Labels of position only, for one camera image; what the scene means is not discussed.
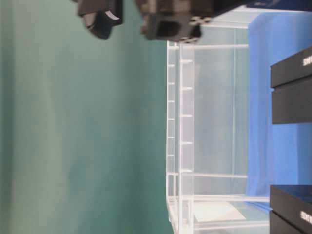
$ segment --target green backdrop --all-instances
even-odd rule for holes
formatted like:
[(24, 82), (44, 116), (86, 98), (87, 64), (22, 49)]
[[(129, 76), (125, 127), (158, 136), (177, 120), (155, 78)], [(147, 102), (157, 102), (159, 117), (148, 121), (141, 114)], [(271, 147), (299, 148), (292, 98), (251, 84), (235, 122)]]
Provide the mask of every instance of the green backdrop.
[(1, 233), (171, 234), (164, 42), (69, 0), (1, 0)]

